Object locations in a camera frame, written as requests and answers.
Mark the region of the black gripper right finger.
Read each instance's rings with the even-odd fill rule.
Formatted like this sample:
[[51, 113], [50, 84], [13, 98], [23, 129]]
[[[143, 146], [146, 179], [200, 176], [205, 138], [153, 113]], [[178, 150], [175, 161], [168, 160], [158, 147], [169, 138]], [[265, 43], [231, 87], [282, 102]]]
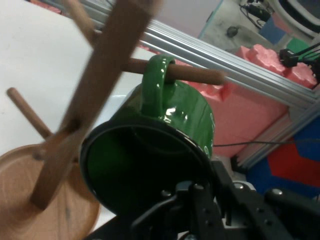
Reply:
[[257, 239], [320, 238], [319, 202], [285, 188], [271, 188], [263, 195], [248, 187], [237, 188], [221, 161], [212, 161], [211, 171], [214, 196], [228, 224], [237, 213]]

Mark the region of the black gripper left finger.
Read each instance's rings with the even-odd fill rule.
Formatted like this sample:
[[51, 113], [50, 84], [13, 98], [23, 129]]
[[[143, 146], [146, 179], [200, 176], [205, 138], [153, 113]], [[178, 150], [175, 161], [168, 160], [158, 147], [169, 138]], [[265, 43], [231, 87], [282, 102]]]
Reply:
[[226, 231], [208, 187], [192, 181], [152, 206], [131, 224], [133, 240], [224, 240]]

